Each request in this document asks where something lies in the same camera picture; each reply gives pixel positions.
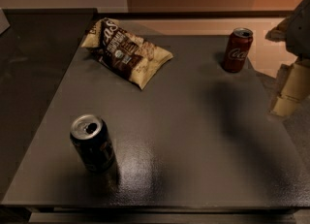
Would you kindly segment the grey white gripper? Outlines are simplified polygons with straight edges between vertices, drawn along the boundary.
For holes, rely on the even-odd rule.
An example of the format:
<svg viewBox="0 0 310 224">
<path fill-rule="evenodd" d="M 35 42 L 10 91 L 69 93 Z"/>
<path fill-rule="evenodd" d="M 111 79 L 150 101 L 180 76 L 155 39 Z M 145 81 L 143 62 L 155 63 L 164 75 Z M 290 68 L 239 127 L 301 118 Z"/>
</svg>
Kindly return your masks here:
<svg viewBox="0 0 310 224">
<path fill-rule="evenodd" d="M 290 66 L 282 64 L 276 78 L 270 112 L 286 117 L 310 95 L 310 0 L 302 0 L 290 18 L 269 30 L 265 38 L 285 42 L 286 50 L 298 58 Z"/>
</svg>

